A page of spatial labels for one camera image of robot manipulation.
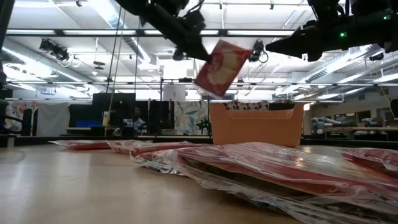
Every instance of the orange bin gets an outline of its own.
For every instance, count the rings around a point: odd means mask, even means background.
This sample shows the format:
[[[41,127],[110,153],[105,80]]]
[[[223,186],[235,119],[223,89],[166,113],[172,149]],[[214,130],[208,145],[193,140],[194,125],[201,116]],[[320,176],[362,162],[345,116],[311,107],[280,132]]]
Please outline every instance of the orange bin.
[[[281,111],[228,111],[222,103],[210,104],[211,130],[216,145],[265,142],[300,145],[304,105]]]

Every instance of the ceiling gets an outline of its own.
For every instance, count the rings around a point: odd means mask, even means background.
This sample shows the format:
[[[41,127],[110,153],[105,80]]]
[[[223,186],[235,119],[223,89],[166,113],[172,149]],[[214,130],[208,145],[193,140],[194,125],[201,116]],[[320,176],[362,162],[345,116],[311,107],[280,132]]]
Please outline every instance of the ceiling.
[[[9,29],[110,29],[109,24],[104,19],[104,13],[109,13],[109,8],[105,3],[109,4],[112,0],[89,0],[80,1],[83,7],[78,7],[75,1],[71,0],[23,0],[16,1],[12,12]],[[307,21],[314,19],[312,10],[309,8],[307,1],[302,0],[274,0],[274,9],[270,10],[269,0],[222,0],[222,9],[220,9],[220,0],[206,0],[201,12],[206,20],[206,29],[296,29]],[[197,2],[190,1],[187,8],[181,12],[186,13]],[[153,29],[150,24],[144,27],[139,26],[138,17],[122,11],[124,27],[128,29]],[[44,54],[39,50],[39,45],[43,38],[49,38],[53,43],[66,47],[71,58],[67,62],[57,63],[55,58],[49,54]],[[145,52],[156,55],[159,59],[159,65],[170,65],[171,54],[175,50],[175,46],[169,40],[162,37],[137,37],[137,43]],[[219,39],[223,39],[232,44],[251,49],[253,44],[259,38],[257,37],[204,37],[203,44],[208,52],[211,52]],[[275,40],[272,37],[260,38],[264,43]],[[7,40],[15,42],[26,49],[31,50],[37,55],[43,56],[46,60],[50,60],[51,68],[55,69],[60,66],[87,78],[85,81],[93,80],[97,82],[104,81],[108,76],[115,77],[116,81],[134,82],[137,75],[137,81],[142,82],[159,82],[161,72],[158,69],[137,68],[137,58],[125,41],[120,37],[39,37],[39,36],[9,36]],[[288,57],[286,55],[268,52],[269,60],[267,63],[249,63],[246,62],[238,78],[243,78],[246,82],[303,82],[305,77],[313,75],[316,70],[329,66],[332,61],[346,55],[347,51],[336,50],[325,52],[323,57],[317,62],[307,62],[304,59]],[[334,69],[329,70],[324,75],[312,82],[321,83],[337,83],[340,80],[374,68],[381,63],[387,63],[396,59],[395,54],[387,54],[385,59],[380,62],[371,62],[368,59],[358,57],[345,63],[340,63]],[[94,61],[105,63],[103,70],[97,70],[93,64]],[[183,72],[174,74],[175,78],[190,77],[195,78],[196,70],[203,65],[199,60],[185,60],[174,64],[178,67],[186,68]],[[351,82],[370,82],[371,79],[377,78],[380,71],[374,71],[372,77],[369,74],[360,78],[351,80]],[[116,86],[117,89],[132,88],[129,85]],[[141,89],[156,90],[160,85],[141,85],[137,86]],[[253,98],[258,98],[261,91],[275,90],[276,93],[287,92],[294,98],[295,95],[318,92],[322,95],[322,91],[327,88],[319,89],[317,86],[308,86],[306,88],[286,89],[286,86],[260,86],[255,90],[249,90]]]

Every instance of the metal pole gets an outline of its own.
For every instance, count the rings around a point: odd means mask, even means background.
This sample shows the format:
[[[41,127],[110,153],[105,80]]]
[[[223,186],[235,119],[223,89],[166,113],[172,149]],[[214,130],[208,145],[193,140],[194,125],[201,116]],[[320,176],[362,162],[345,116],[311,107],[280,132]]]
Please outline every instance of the metal pole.
[[[6,38],[8,24],[10,22],[12,9],[14,8],[15,0],[3,0],[0,3],[0,54],[4,39]],[[0,89],[6,83],[7,75],[2,69],[2,62],[0,57]]]

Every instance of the person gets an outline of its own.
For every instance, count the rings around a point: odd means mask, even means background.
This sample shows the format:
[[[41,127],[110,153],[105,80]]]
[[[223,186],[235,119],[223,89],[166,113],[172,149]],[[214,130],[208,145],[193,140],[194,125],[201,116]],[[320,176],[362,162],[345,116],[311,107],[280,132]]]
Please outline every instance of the person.
[[[132,119],[132,126],[134,127],[134,130],[136,130],[136,131],[145,124],[145,121],[143,121],[140,118],[140,115],[141,115],[141,110],[136,107],[134,117]]]

